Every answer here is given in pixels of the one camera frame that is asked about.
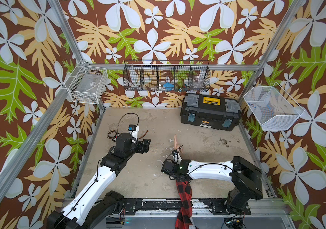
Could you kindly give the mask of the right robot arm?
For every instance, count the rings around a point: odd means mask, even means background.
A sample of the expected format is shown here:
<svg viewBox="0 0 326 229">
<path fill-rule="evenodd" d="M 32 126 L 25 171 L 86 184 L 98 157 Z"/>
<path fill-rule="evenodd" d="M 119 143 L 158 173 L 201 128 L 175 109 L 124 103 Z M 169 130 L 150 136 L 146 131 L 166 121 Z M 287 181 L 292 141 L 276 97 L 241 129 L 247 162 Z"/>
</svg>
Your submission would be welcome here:
<svg viewBox="0 0 326 229">
<path fill-rule="evenodd" d="M 225 202 L 212 206 L 215 214 L 241 214 L 247 212 L 248 200 L 263 198 L 262 171 L 246 159 L 235 156 L 226 162 L 198 162 L 188 159 L 167 159 L 161 172 L 170 179 L 190 182 L 196 179 L 214 179 L 231 182 L 234 189 L 228 192 Z"/>
</svg>

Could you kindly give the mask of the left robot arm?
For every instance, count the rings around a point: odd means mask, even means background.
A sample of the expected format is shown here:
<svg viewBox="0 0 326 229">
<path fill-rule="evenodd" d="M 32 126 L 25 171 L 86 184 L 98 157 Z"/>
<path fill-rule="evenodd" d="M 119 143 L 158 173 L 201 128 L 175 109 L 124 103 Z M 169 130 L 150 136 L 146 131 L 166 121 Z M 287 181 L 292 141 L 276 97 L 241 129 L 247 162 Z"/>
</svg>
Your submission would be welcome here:
<svg viewBox="0 0 326 229">
<path fill-rule="evenodd" d="M 140 141 L 130 133 L 122 133 L 114 142 L 83 190 L 61 212 L 53 211 L 48 216 L 48 229 L 93 229 L 108 215 L 122 211 L 124 196 L 118 192 L 110 191 L 102 201 L 97 200 L 134 154 L 149 151 L 151 140 Z"/>
</svg>

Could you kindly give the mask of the red plaid sleeve forearm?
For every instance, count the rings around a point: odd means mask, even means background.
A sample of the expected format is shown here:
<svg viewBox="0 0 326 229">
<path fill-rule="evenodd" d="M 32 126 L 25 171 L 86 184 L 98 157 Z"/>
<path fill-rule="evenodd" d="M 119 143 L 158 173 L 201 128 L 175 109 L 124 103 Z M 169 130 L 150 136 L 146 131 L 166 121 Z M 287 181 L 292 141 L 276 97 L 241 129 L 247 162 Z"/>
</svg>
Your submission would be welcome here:
<svg viewBox="0 0 326 229">
<path fill-rule="evenodd" d="M 192 219 L 192 188 L 189 182 L 176 181 L 176 188 L 182 203 L 182 207 L 176 218 L 176 229 L 195 229 Z"/>
</svg>

